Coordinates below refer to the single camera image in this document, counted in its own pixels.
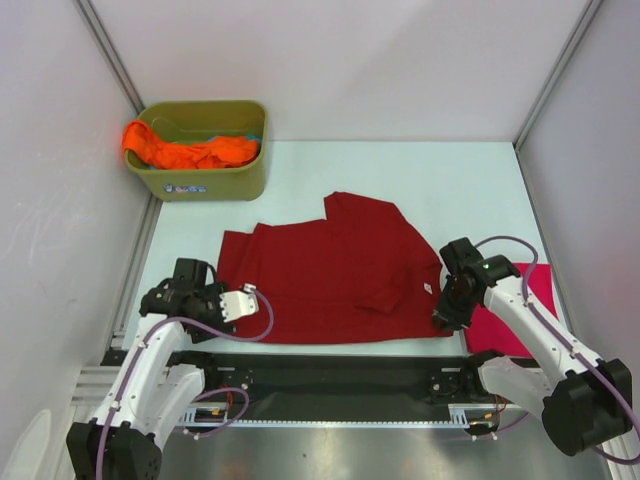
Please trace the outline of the dark red t shirt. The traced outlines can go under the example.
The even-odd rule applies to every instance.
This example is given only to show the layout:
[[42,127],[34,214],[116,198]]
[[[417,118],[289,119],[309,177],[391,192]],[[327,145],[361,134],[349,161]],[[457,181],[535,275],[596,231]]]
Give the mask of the dark red t shirt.
[[270,344],[333,345],[438,338],[432,314],[441,262],[395,204],[346,192],[324,200],[325,218],[226,231],[219,277],[267,298],[236,324]]

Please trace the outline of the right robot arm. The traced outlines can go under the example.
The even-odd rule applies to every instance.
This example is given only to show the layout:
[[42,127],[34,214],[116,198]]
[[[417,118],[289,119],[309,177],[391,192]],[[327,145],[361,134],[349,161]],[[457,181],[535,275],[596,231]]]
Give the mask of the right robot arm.
[[473,401],[496,394],[537,418],[563,454],[587,449],[639,429],[632,374],[619,359],[606,361],[584,345],[530,290],[532,272],[520,272],[504,255],[485,257],[467,237],[440,250],[444,267],[433,321],[443,331],[471,327],[484,308],[508,327],[538,368],[517,365],[497,352],[463,373],[461,388]]

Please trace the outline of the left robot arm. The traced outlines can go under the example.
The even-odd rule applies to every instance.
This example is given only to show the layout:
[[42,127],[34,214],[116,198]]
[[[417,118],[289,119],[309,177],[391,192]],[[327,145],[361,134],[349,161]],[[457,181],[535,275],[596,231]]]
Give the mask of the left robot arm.
[[247,390],[221,386],[216,370],[168,362],[187,339],[227,337],[233,321],[257,310],[254,286],[230,291],[210,264],[178,259],[172,276],[142,297],[134,345],[104,399],[89,420],[68,431],[76,478],[155,479],[166,441],[192,403],[240,396],[246,411]]

